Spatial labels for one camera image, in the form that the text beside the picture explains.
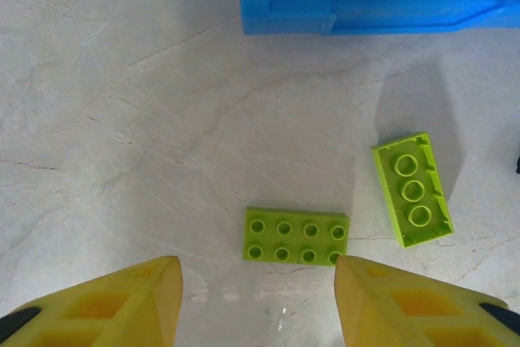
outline lego stud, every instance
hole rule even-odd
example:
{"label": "lego stud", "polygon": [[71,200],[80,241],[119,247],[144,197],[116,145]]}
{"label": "lego stud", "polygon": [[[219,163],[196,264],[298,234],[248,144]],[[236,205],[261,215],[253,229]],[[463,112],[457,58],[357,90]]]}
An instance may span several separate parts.
{"label": "lego stud", "polygon": [[262,247],[259,245],[252,245],[247,250],[247,253],[252,259],[260,259],[262,257]]}
{"label": "lego stud", "polygon": [[418,180],[407,180],[401,186],[401,196],[408,202],[419,202],[425,192],[424,184]]}
{"label": "lego stud", "polygon": [[249,229],[251,229],[252,233],[262,233],[263,229],[264,229],[263,221],[261,221],[259,219],[255,219],[249,225]]}
{"label": "lego stud", "polygon": [[336,265],[336,262],[338,261],[338,257],[340,256],[341,254],[337,251],[332,251],[329,255],[328,255],[328,262],[334,266]]}
{"label": "lego stud", "polygon": [[289,259],[290,252],[285,247],[279,247],[275,251],[275,257],[276,260],[279,260],[281,262],[285,262],[287,259]]}
{"label": "lego stud", "polygon": [[345,238],[345,230],[340,225],[331,228],[331,236],[334,240],[343,240]]}
{"label": "lego stud", "polygon": [[393,170],[396,174],[405,178],[417,172],[418,167],[417,159],[411,154],[400,154],[393,163]]}
{"label": "lego stud", "polygon": [[312,263],[316,259],[316,253],[312,249],[304,249],[301,253],[303,263]]}
{"label": "lego stud", "polygon": [[282,221],[276,225],[276,231],[282,236],[287,236],[292,231],[292,229],[293,227],[291,224],[286,221]]}
{"label": "lego stud", "polygon": [[303,227],[303,233],[307,237],[316,237],[318,235],[318,233],[319,233],[318,225],[316,225],[315,223],[307,223]]}
{"label": "lego stud", "polygon": [[414,206],[409,209],[406,218],[417,228],[426,227],[431,221],[431,210],[422,205]]}

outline black object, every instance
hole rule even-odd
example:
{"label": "black object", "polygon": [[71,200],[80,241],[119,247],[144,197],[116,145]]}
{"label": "black object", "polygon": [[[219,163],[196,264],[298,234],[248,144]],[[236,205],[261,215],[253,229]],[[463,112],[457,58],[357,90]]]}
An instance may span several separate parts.
{"label": "black object", "polygon": [[30,308],[25,308],[3,316],[0,319],[0,344],[11,337],[40,312],[41,308],[31,306]]}
{"label": "black object", "polygon": [[493,304],[480,304],[480,307],[520,336],[520,314]]}

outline lego brick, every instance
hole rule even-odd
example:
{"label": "lego brick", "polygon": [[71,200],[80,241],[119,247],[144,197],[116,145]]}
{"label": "lego brick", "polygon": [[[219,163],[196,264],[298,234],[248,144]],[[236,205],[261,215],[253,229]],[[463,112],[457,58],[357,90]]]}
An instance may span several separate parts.
{"label": "lego brick", "polygon": [[[520,345],[512,327],[481,307],[505,311],[503,301],[426,276],[340,256],[334,290],[348,347]],[[514,315],[507,312],[509,325]]]}
{"label": "lego brick", "polygon": [[21,306],[0,319],[0,339],[2,347],[171,347],[181,302],[180,261],[163,256]]}
{"label": "lego brick", "polygon": [[372,148],[388,213],[407,248],[453,233],[427,133]]}
{"label": "lego brick", "polygon": [[349,217],[340,213],[248,207],[244,260],[334,266],[347,250]]}

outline green duplo brick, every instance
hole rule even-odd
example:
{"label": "green duplo brick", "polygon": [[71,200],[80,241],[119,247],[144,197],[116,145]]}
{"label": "green duplo brick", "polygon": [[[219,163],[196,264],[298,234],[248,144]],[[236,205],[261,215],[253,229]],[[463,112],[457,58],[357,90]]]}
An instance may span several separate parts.
{"label": "green duplo brick", "polygon": [[405,248],[453,233],[427,133],[372,148],[388,213]]}
{"label": "green duplo brick", "polygon": [[349,217],[341,213],[248,207],[244,260],[334,266],[347,250]]}

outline table surface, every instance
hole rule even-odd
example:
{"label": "table surface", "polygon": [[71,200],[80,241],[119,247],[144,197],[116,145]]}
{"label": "table surface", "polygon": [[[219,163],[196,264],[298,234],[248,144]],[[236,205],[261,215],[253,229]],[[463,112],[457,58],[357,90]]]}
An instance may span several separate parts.
{"label": "table surface", "polygon": [[[0,0],[0,309],[179,255],[176,346],[342,345],[334,270],[241,260],[247,206],[520,310],[520,30],[241,34],[238,0]],[[455,233],[402,249],[370,148],[429,132]]]}

